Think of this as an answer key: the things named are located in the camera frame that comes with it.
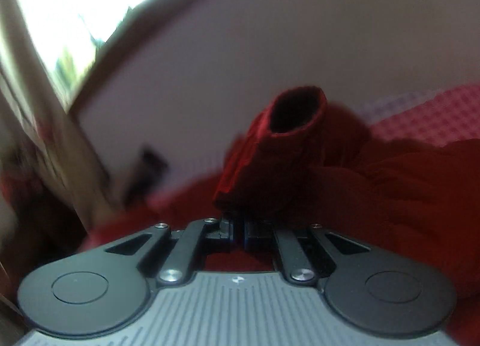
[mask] metal screw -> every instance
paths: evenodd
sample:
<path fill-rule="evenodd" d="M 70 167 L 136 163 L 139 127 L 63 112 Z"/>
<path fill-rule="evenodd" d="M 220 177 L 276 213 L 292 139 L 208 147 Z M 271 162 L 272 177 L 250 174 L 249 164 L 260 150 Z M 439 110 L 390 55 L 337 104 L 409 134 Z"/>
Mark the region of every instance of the metal screw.
<path fill-rule="evenodd" d="M 296 269 L 292 271 L 291 277 L 297 281 L 310 281 L 315 277 L 315 273 L 310 269 Z"/>
<path fill-rule="evenodd" d="M 166 282 L 178 281 L 179 279 L 182 278 L 182 276 L 183 276 L 183 273 L 177 269 L 168 269 L 160 273 L 160 279 Z"/>

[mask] red fabric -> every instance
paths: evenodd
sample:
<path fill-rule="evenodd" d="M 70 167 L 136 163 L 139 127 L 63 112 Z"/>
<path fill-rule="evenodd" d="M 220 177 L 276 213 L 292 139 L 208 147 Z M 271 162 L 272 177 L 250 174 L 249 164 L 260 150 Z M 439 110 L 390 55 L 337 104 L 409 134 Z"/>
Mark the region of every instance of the red fabric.
<path fill-rule="evenodd" d="M 320 223 L 428 263 L 452 279 L 460 297 L 468 297 L 480 292 L 479 155 L 480 140 L 440 148 L 373 138 L 347 110 L 327 106 L 320 89 L 298 88 L 259 114 L 234 144 L 221 177 L 172 196 L 149 223 L 180 228 L 213 215 L 214 196 L 220 209 L 247 208 L 292 226 Z M 131 232 L 123 229 L 123 235 Z M 267 259 L 235 255 L 212 256 L 207 266 L 268 266 Z M 477 323 L 472 299 L 472 305 L 460 302 L 450 325 L 465 345 L 479 340 L 475 326 L 461 322 L 467 317 Z"/>

